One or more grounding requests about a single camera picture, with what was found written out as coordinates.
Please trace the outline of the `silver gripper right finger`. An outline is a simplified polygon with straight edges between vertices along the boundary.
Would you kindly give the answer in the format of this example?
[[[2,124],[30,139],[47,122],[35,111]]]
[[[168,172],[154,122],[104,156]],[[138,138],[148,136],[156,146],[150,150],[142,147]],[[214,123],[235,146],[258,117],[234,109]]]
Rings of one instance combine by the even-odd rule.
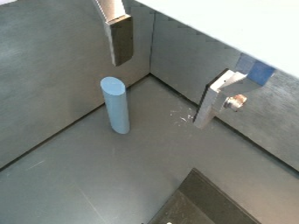
[[[224,109],[238,112],[248,99],[244,93],[262,88],[275,71],[268,64],[242,53],[235,68],[226,69],[206,86],[194,125],[203,129]]]

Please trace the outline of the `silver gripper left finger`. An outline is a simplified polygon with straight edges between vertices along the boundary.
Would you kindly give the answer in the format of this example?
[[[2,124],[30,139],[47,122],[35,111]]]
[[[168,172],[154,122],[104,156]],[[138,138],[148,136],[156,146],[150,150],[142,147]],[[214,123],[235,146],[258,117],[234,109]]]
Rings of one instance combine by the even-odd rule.
[[[119,67],[134,56],[134,18],[122,0],[92,0],[107,33],[112,64]]]

